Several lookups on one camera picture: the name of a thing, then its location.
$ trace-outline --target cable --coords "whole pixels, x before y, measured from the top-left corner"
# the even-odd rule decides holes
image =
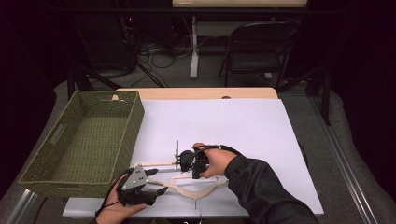
[[[154,70],[151,70],[151,72],[154,73],[154,74],[156,74],[157,76],[159,76],[159,77],[163,80],[163,83],[165,83],[165,86],[166,86],[167,88],[169,88],[168,83],[166,83],[165,79],[164,79],[160,74],[158,74],[158,73],[155,72]]]
[[[151,64],[152,64],[154,67],[156,67],[156,68],[167,68],[167,67],[170,67],[170,66],[172,66],[172,64],[175,62],[175,55],[171,54],[170,56],[172,57],[172,62],[170,62],[170,63],[169,63],[168,65],[166,65],[166,66],[158,66],[158,65],[156,65],[156,64],[154,63],[154,55],[152,55],[152,56],[151,56]]]
[[[196,155],[198,155],[198,153],[201,153],[201,152],[203,152],[203,151],[205,151],[205,150],[208,150],[208,149],[214,149],[214,148],[222,149],[222,150],[227,150],[227,151],[232,152],[232,153],[235,154],[235,155],[242,155],[242,153],[240,153],[240,152],[237,151],[236,149],[234,149],[234,148],[232,148],[232,147],[227,147],[227,146],[224,146],[224,145],[198,146],[198,147],[195,147],[195,148],[194,148],[195,152],[192,153],[192,155],[185,161],[185,163],[189,163]]]
[[[205,39],[200,44],[198,44],[197,47],[200,47],[201,45],[203,45],[207,39],[209,39],[209,36],[205,37]]]
[[[139,59],[139,61],[141,61],[142,63],[148,63],[149,62],[149,55],[140,55],[140,56],[144,56],[147,57],[146,60],[143,60],[139,57],[139,55],[137,56],[137,59]]]
[[[201,214],[201,212],[198,210],[198,207],[197,207],[197,199],[194,199],[194,203],[195,203],[195,211],[198,213],[198,215],[199,215],[199,217],[200,217],[200,221],[199,221],[199,223],[198,224],[201,224],[202,223],[202,214]]]
[[[133,87],[134,85],[136,85],[137,83],[139,83],[140,81],[142,81],[145,77],[147,77],[148,75],[144,75],[142,78],[140,78],[139,80],[137,80],[136,82],[132,83],[130,87]]]
[[[134,69],[132,67],[127,67],[127,68],[123,69],[120,73],[117,73],[117,74],[114,74],[114,75],[104,75],[104,74],[100,74],[100,73],[99,74],[102,77],[106,77],[107,79],[114,79],[114,78],[118,78],[118,77],[125,77],[125,76],[127,76],[129,74],[132,74],[135,71],[136,71],[136,67]]]
[[[306,168],[308,168],[308,158],[306,157],[305,149],[303,148],[303,145],[300,143],[300,140],[297,139],[297,143],[298,146],[300,147],[301,153],[303,154]]]
[[[38,215],[40,214],[41,209],[44,206],[44,203],[47,201],[48,198],[44,198],[43,201],[41,202],[40,206],[38,207],[37,212],[35,213],[35,218],[33,219],[32,224],[35,224],[37,222],[38,219]]]
[[[189,35],[191,35],[190,26],[187,24],[186,19],[184,17],[182,17],[182,18],[183,18],[184,24],[186,25],[187,31],[189,31]]]
[[[218,145],[212,145],[212,146],[198,146],[194,148],[194,152],[190,155],[190,157],[188,159],[186,159],[184,162],[180,162],[180,166],[181,164],[183,164],[183,166],[185,167],[189,167],[188,169],[190,169],[190,165],[189,163],[192,161],[192,159],[198,155],[201,152],[204,152],[205,150],[208,149],[213,149],[213,148],[217,148],[217,149],[221,149],[221,146]]]
[[[159,87],[161,87],[161,88],[164,88],[164,85],[161,83],[161,81],[158,80],[158,78],[156,78],[155,76],[153,76],[153,75],[149,72],[149,70],[147,70],[147,69],[145,68],[145,66],[143,66],[142,64],[138,64],[137,66],[139,66],[139,68],[142,69],[142,71],[143,71],[144,73],[146,73],[146,74],[148,75],[148,77],[151,78],[151,80],[152,80],[155,84],[157,84],[157,86],[159,86]]]
[[[185,41],[184,48],[175,48],[175,49],[182,49],[182,51],[180,53],[176,54],[176,57],[181,58],[181,57],[185,57],[185,56],[189,55],[191,52],[191,47],[188,48],[188,45],[189,45],[188,41]]]
[[[113,204],[119,202],[119,201],[116,201],[115,203],[111,203],[111,204],[106,205],[108,196],[110,195],[111,191],[114,189],[114,187],[116,186],[116,184],[120,181],[120,179],[121,179],[124,175],[130,174],[130,173],[133,171],[133,169],[134,169],[134,168],[130,168],[130,169],[127,169],[127,170],[123,171],[123,172],[113,181],[113,183],[111,184],[110,189],[108,189],[108,191],[107,191],[106,197],[103,199],[102,205],[100,206],[99,210],[97,210],[97,211],[95,212],[95,217],[98,217],[99,214],[102,212],[103,209],[109,207],[110,205],[113,205]]]

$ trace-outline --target chair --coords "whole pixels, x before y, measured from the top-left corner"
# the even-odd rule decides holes
[[[299,31],[292,21],[254,22],[231,34],[219,77],[225,65],[224,86],[229,73],[278,73],[276,88],[283,78],[290,50]]]

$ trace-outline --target black sleeve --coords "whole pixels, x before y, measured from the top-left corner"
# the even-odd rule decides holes
[[[225,176],[253,223],[318,223],[309,207],[282,187],[267,162],[239,155],[227,166]]]

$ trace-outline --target white sheet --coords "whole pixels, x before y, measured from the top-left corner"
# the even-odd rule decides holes
[[[323,214],[318,195],[304,163],[289,117],[281,100],[167,100],[144,101],[145,116],[131,164],[172,161],[176,140],[179,153],[195,142],[234,147],[250,158],[267,161],[284,188],[306,203],[316,215]],[[170,181],[180,172],[158,173],[153,179]],[[212,180],[182,180],[183,187],[198,190]],[[65,217],[92,217],[102,199],[72,198]],[[199,199],[204,217],[247,217],[236,197],[226,187],[216,188]],[[169,189],[157,202],[134,217],[198,217],[194,200]]]

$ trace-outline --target green woven basket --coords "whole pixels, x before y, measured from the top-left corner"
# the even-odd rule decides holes
[[[76,91],[20,184],[44,197],[104,197],[130,166],[144,113],[138,91]]]

